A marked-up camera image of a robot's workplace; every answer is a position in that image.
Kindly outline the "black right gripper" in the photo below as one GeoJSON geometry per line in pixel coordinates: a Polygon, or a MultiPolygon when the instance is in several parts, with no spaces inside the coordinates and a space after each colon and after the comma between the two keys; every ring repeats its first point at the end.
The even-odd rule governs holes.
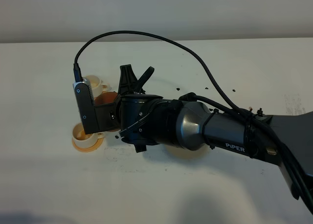
{"type": "Polygon", "coordinates": [[[171,144],[171,100],[146,95],[143,89],[154,71],[148,67],[137,80],[130,64],[120,66],[118,96],[113,103],[95,105],[99,130],[119,130],[122,141],[138,153],[150,145],[171,144]]]}

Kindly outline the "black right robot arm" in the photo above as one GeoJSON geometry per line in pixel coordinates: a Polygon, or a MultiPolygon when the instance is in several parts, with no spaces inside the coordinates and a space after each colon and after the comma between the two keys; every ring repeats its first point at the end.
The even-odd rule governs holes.
{"type": "Polygon", "coordinates": [[[119,130],[122,140],[134,145],[137,152],[158,144],[189,151],[208,145],[275,164],[293,197],[312,210],[311,112],[287,116],[236,111],[192,92],[168,100],[143,90],[154,72],[152,67],[140,78],[130,65],[121,66],[120,71],[116,98],[108,103],[95,101],[99,130],[119,130]]]}

